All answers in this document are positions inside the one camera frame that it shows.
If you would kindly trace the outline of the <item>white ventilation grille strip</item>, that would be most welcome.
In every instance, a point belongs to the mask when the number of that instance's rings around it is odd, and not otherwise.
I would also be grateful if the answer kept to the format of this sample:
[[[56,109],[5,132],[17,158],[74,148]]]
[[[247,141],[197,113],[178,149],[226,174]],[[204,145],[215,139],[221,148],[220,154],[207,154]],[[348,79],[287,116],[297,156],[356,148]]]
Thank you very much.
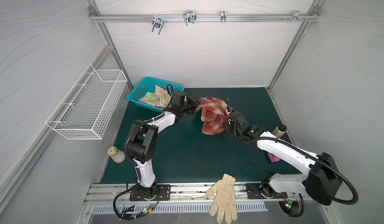
[[[154,214],[177,214],[177,213],[208,213],[213,202],[204,203],[159,203],[153,210]],[[117,210],[119,213],[125,211],[127,208],[135,207],[133,212],[129,214],[140,213],[150,204],[119,204]],[[264,202],[237,202],[237,213],[248,212],[267,212],[268,209]],[[114,215],[113,205],[94,205],[92,214],[94,215]]]

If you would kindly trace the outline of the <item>metal double hook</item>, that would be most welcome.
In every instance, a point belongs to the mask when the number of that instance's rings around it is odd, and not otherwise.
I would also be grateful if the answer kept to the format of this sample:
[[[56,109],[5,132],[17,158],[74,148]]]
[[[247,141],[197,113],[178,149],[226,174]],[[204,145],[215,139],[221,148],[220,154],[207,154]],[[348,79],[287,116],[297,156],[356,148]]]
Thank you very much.
[[[184,12],[183,13],[183,19],[184,19],[186,26],[188,26],[189,23],[194,24],[196,19],[197,19],[196,12],[193,10]]]

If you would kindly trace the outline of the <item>green table mat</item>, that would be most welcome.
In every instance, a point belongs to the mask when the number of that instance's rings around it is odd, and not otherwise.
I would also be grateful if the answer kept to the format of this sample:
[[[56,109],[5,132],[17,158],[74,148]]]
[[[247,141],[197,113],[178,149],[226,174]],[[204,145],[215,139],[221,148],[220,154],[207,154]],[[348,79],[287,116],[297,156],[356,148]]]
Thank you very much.
[[[214,97],[229,102],[251,125],[272,131],[281,124],[265,88],[185,89],[193,100]],[[228,173],[239,182],[261,181],[268,173],[297,174],[285,162],[272,163],[265,151],[233,136],[202,133],[200,114],[184,116],[158,135],[153,170],[159,183],[216,182]]]

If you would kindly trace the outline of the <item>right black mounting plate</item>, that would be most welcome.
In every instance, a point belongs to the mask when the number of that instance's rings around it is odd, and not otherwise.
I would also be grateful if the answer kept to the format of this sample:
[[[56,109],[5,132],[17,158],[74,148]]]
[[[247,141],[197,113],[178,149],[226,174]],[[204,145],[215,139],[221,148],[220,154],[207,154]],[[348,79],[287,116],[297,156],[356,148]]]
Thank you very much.
[[[242,189],[244,192],[246,192],[247,198],[250,200],[284,200],[286,198],[285,195],[275,192],[270,186],[262,183],[246,183],[245,185],[243,185]]]

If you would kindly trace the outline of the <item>horizontal aluminium rail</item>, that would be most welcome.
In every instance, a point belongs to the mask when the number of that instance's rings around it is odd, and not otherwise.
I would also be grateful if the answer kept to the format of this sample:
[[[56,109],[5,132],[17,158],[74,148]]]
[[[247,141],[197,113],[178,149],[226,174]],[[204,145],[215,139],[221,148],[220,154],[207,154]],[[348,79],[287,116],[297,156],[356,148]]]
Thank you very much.
[[[293,14],[229,14],[225,23],[260,23],[260,22],[284,22],[282,18],[290,18]],[[97,15],[90,16],[93,23],[151,23],[154,17],[161,17],[164,23],[183,23],[182,14],[158,14],[158,15]],[[300,14],[302,18],[308,18],[309,22],[318,21],[321,16]],[[221,14],[196,14],[196,23],[221,23]]]

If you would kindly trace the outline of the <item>beige knitted glove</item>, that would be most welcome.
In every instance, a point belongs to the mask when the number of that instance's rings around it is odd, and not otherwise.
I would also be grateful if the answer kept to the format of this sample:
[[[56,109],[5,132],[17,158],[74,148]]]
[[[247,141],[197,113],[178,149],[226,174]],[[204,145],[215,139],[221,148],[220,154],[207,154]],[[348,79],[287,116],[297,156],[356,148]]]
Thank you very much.
[[[234,184],[236,178],[224,173],[221,180],[218,180],[211,188],[206,191],[206,197],[212,197],[216,194],[215,200],[209,210],[211,217],[217,217],[217,223],[221,224],[223,220],[227,224],[238,219],[236,195]]]

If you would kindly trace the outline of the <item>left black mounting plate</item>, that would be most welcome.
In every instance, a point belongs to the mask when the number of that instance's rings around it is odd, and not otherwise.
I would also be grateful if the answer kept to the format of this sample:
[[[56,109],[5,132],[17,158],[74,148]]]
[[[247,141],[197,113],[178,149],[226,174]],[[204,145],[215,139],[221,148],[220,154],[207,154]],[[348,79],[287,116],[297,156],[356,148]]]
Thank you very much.
[[[171,194],[171,185],[154,184],[150,188],[138,185],[131,191],[130,201],[169,201]]]

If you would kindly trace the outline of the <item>black mounting plate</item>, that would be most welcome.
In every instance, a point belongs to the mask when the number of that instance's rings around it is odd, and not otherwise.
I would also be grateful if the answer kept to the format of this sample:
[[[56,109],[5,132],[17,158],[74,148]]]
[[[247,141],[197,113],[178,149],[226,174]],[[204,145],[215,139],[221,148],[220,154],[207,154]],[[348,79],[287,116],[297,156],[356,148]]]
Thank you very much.
[[[169,201],[171,194],[171,185],[154,184],[150,188],[138,185],[131,191],[130,201]]]
[[[262,183],[246,183],[245,185],[243,185],[242,189],[244,192],[246,192],[247,198],[250,200],[284,200],[286,198],[285,195],[275,192],[270,186]]]

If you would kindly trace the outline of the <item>floral folded skirt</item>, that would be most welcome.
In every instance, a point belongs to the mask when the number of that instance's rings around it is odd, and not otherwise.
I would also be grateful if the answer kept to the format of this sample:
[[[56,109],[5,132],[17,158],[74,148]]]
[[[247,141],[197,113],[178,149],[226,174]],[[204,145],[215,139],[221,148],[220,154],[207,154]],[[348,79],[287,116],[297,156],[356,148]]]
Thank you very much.
[[[164,109],[170,103],[171,96],[168,91],[156,85],[154,92],[147,92],[146,95],[138,101],[156,108]]]

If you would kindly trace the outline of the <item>teal plastic basket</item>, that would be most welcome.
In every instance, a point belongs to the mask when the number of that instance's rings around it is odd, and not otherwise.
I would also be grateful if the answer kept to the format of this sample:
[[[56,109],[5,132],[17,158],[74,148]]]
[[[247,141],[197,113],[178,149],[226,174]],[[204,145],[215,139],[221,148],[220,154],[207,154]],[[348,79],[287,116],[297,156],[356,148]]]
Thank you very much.
[[[131,91],[127,99],[139,107],[161,112],[171,100],[170,94],[167,92],[167,85],[173,87],[174,92],[183,92],[184,87],[168,81],[145,77]]]

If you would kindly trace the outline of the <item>small metal clip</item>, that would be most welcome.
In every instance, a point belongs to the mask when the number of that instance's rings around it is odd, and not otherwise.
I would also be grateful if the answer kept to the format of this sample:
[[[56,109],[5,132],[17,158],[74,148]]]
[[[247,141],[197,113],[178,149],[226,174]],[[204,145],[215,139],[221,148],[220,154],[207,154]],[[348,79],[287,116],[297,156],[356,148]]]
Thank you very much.
[[[226,11],[221,11],[221,23],[225,23],[227,20],[227,13]]]

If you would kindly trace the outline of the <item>beige bottle left side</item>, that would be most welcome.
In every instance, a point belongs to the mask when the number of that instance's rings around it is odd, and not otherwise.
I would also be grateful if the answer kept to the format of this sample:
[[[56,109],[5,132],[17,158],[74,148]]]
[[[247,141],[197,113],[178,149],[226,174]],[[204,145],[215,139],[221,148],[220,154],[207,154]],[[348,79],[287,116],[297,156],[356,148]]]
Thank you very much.
[[[107,153],[110,158],[117,164],[122,163],[126,159],[125,153],[115,146],[110,147]]]

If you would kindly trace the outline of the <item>red plaid skirt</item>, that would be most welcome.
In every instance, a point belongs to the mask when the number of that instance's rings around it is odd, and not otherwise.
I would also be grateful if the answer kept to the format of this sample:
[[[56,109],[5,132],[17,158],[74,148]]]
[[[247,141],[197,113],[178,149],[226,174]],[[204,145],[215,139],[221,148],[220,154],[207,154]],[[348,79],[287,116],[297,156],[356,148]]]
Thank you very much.
[[[209,136],[222,133],[225,130],[225,123],[228,122],[228,105],[225,101],[204,97],[199,98],[199,103],[195,112],[201,111],[202,133]]]

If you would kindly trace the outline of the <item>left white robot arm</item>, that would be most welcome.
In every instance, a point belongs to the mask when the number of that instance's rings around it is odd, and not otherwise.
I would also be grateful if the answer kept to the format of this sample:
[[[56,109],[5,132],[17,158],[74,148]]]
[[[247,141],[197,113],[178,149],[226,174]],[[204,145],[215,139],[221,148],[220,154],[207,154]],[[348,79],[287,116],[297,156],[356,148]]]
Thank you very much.
[[[154,198],[157,190],[152,157],[155,153],[158,134],[177,123],[182,116],[192,115],[200,104],[184,92],[174,91],[171,84],[167,84],[166,90],[171,97],[168,105],[154,118],[135,121],[124,145],[126,157],[135,166],[138,177],[137,190],[141,197],[149,200]]]

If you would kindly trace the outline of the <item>purple snack packet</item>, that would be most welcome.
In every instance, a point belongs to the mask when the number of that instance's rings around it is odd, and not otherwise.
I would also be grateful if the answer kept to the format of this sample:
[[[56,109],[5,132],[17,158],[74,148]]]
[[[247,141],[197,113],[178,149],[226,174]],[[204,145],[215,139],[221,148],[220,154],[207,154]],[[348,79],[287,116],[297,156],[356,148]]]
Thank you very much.
[[[276,155],[268,152],[268,157],[271,163],[277,163],[283,161],[281,158],[277,157]]]

